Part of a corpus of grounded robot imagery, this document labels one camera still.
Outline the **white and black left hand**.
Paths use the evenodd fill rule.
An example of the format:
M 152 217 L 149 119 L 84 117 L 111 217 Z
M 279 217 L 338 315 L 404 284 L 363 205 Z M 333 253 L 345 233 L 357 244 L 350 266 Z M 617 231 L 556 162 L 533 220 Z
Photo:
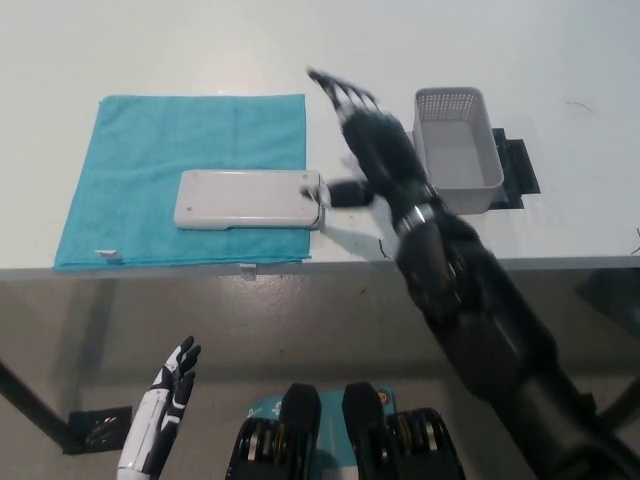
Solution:
M 200 352 L 189 336 L 160 368 L 132 420 L 117 466 L 118 480 L 160 477 L 192 394 Z

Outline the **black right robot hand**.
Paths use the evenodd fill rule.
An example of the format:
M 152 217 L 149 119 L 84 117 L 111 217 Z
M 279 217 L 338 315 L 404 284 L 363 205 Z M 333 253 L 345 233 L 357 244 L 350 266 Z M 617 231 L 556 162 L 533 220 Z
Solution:
M 438 238 L 437 194 L 396 116 L 347 80 L 314 68 L 307 75 L 329 98 L 364 177 L 305 187 L 302 196 L 331 209 L 369 207 L 379 197 L 390 209 L 398 237 L 422 233 Z

